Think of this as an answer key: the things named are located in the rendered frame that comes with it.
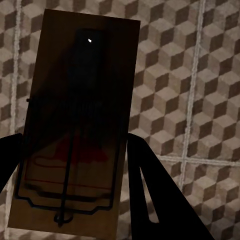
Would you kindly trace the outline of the mousetrap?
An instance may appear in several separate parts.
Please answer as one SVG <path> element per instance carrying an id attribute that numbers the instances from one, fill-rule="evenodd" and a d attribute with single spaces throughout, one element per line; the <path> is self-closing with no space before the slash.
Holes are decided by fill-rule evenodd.
<path id="1" fill-rule="evenodd" d="M 8 228 L 116 239 L 140 25 L 44 10 Z"/>

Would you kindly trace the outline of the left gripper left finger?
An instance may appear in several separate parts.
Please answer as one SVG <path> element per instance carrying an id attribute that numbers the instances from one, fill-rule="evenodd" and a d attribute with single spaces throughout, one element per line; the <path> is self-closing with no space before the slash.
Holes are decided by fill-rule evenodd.
<path id="1" fill-rule="evenodd" d="M 0 194 L 21 161 L 23 134 L 0 138 Z"/>

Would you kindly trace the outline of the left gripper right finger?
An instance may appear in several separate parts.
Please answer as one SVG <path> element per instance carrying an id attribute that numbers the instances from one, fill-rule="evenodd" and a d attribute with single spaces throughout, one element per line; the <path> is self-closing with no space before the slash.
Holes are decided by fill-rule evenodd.
<path id="1" fill-rule="evenodd" d="M 132 240 L 215 240 L 148 143 L 128 133 Z M 141 170 L 159 223 L 149 219 Z"/>

